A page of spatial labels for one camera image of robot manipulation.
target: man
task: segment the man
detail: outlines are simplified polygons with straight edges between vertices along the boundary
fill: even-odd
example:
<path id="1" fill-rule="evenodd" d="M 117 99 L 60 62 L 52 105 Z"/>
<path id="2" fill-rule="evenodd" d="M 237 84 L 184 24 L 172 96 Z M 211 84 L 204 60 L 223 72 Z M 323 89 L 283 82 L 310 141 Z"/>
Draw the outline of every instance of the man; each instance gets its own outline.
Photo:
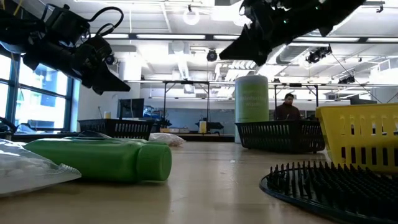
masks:
<path id="1" fill-rule="evenodd" d="M 285 95 L 285 101 L 278 106 L 275 111 L 276 120 L 300 120 L 301 115 L 299 109 L 293 106 L 294 95 L 288 93 Z"/>

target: green label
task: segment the green label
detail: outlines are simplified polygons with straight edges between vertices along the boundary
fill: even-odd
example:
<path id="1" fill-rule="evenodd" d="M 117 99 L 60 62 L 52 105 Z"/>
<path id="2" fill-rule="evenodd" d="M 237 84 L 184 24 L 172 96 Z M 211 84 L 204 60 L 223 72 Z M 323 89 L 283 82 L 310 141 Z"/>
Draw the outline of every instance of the green label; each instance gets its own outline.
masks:
<path id="1" fill-rule="evenodd" d="M 236 122 L 268 121 L 268 86 L 241 84 L 236 86 Z"/>

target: green bottle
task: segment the green bottle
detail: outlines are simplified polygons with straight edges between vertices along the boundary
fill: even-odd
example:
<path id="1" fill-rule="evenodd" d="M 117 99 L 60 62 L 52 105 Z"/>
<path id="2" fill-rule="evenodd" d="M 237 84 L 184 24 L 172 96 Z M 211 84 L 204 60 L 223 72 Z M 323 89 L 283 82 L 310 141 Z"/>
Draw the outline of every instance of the green bottle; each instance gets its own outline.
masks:
<path id="1" fill-rule="evenodd" d="M 165 181 L 172 166 L 167 145 L 140 139 L 39 139 L 24 147 L 56 164 L 78 169 L 88 180 Z"/>

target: computer monitor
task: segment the computer monitor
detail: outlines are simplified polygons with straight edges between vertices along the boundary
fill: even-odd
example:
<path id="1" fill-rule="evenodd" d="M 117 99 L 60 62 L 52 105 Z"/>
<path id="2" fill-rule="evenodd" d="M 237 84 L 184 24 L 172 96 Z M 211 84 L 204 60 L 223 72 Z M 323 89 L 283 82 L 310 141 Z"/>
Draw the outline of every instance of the computer monitor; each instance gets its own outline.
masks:
<path id="1" fill-rule="evenodd" d="M 142 118 L 144 116 L 144 99 L 119 100 L 119 119 Z"/>
<path id="2" fill-rule="evenodd" d="M 362 100 L 359 98 L 350 98 L 349 102 L 351 105 L 363 105 L 363 104 L 377 104 L 374 100 Z"/>

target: yellow basket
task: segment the yellow basket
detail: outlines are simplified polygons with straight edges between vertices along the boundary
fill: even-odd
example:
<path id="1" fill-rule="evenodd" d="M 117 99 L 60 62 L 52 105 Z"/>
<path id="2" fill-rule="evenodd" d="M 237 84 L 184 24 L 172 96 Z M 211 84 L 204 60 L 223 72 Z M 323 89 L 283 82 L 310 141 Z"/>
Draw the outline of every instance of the yellow basket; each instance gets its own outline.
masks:
<path id="1" fill-rule="evenodd" d="M 335 164 L 398 172 L 398 103 L 317 108 Z"/>

